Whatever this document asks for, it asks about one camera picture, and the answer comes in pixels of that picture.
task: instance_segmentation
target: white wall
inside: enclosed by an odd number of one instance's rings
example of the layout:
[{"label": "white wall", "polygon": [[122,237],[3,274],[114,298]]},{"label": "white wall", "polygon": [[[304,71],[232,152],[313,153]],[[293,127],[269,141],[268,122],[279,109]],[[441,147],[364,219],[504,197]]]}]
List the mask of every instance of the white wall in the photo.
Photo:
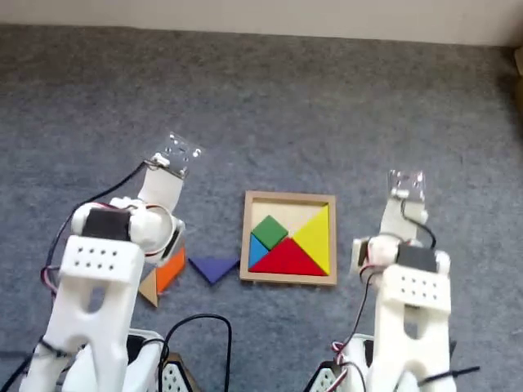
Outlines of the white wall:
[{"label": "white wall", "polygon": [[0,0],[0,21],[523,43],[523,0]]}]

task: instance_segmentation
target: wooden frame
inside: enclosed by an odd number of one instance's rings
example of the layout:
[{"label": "wooden frame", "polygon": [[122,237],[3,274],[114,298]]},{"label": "wooden frame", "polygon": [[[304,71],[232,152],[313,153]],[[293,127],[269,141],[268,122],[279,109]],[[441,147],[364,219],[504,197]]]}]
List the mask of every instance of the wooden frame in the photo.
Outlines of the wooden frame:
[{"label": "wooden frame", "polygon": [[[310,276],[293,274],[254,273],[248,270],[248,257],[253,219],[253,205],[256,202],[289,204],[303,206],[329,205],[329,255],[330,275]],[[242,280],[265,281],[274,283],[303,283],[333,286],[337,282],[337,246],[336,246],[336,197],[327,194],[292,194],[280,192],[261,192],[248,190],[245,193],[244,230],[242,254],[239,263],[239,277]]]}]

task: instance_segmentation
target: red triangle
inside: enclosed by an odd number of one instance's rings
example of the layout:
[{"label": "red triangle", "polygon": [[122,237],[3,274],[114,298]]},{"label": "red triangle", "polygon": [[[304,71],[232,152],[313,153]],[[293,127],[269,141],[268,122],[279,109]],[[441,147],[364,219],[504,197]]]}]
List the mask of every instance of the red triangle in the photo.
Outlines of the red triangle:
[{"label": "red triangle", "polygon": [[325,276],[325,272],[292,238],[283,239],[249,271],[269,274]]}]

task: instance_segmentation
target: metal bracket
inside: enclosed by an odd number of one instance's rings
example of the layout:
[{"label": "metal bracket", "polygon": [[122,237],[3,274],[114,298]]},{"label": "metal bracket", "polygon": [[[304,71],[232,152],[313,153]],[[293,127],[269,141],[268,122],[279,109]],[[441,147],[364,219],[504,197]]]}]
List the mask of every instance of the metal bracket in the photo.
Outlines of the metal bracket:
[{"label": "metal bracket", "polygon": [[390,197],[417,203],[425,201],[425,176],[422,171],[390,170],[387,183]]},{"label": "metal bracket", "polygon": [[198,160],[203,152],[202,147],[171,132],[150,161],[184,180],[187,177],[190,165]]}]

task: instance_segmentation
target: yellow triangle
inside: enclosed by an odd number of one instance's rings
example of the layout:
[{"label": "yellow triangle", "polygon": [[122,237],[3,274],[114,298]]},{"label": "yellow triangle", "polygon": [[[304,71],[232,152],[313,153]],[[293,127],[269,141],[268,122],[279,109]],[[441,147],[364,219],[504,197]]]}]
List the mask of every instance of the yellow triangle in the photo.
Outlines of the yellow triangle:
[{"label": "yellow triangle", "polygon": [[156,269],[150,271],[150,274],[141,281],[138,291],[146,300],[158,308],[158,294],[156,294]]},{"label": "yellow triangle", "polygon": [[330,274],[329,206],[305,223],[293,239],[327,275]]}]

